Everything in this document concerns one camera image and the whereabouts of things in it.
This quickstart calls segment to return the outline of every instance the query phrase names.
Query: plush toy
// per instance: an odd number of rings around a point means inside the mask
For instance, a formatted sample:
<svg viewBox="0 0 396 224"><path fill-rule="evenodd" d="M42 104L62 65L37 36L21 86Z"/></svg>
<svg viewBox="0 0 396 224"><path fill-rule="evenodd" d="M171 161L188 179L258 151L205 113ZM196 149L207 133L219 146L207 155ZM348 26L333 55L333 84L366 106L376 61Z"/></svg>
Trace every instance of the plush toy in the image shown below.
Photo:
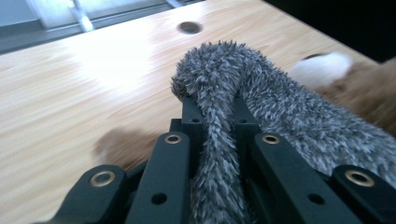
<svg viewBox="0 0 396 224"><path fill-rule="evenodd" d="M346 66L340 71L345 72L350 60L344 60ZM343 76L336 74L314 88L331 85ZM178 99L189 95L204 117L206 140L197 174L191 180L192 223L254 221L242 189L233 139L233 99L237 93L262 132L285 137L314 169L330 175L338 165L354 164L396 187L395 138L343 107L326 102L246 45L219 42L191 49L177 65L171 88ZM128 166L123 155L132 159L135 152L127 135L115 131L99 142L96 152L103 155L104 162L110 156L116 164ZM139 150L137 155L147 156L142 148L135 149Z"/></svg>
<svg viewBox="0 0 396 224"><path fill-rule="evenodd" d="M289 77L396 137L396 57L367 65L339 52L317 54L294 65Z"/></svg>

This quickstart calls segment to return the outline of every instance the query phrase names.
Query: white fluffy fur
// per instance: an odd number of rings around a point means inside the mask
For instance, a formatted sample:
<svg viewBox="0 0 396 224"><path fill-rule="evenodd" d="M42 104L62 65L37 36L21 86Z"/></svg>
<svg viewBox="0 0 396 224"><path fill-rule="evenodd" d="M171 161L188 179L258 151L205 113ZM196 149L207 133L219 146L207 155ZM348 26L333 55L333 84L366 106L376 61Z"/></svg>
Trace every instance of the white fluffy fur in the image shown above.
<svg viewBox="0 0 396 224"><path fill-rule="evenodd" d="M290 69L289 77L313 90L344 77L352 64L347 55L333 52L299 61Z"/></svg>

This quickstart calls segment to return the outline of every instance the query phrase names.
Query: wooden surface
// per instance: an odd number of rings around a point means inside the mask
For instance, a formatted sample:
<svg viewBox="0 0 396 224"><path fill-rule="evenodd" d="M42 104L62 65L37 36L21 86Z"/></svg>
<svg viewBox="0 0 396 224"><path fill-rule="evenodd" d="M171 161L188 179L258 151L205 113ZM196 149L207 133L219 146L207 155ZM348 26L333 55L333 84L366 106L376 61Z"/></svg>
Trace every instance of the wooden surface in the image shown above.
<svg viewBox="0 0 396 224"><path fill-rule="evenodd" d="M183 21L203 31L182 34ZM95 143L113 128L167 132L180 117L169 89L176 63L188 49L219 40L260 49L286 71L335 50L374 63L258 0L209 0L2 55L0 223L51 218L97 165Z"/></svg>

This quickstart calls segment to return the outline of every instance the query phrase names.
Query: brown fur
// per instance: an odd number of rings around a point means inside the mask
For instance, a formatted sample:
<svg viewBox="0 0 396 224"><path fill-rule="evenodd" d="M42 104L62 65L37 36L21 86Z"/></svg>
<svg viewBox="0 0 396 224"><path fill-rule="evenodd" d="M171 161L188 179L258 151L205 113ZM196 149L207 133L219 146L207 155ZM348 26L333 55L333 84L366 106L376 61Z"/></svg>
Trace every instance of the brown fur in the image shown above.
<svg viewBox="0 0 396 224"><path fill-rule="evenodd" d="M114 129L96 143L94 157L99 164L114 164L131 170L149 159L160 134Z"/></svg>
<svg viewBox="0 0 396 224"><path fill-rule="evenodd" d="M396 58L376 67L357 63L315 91L396 137Z"/></svg>

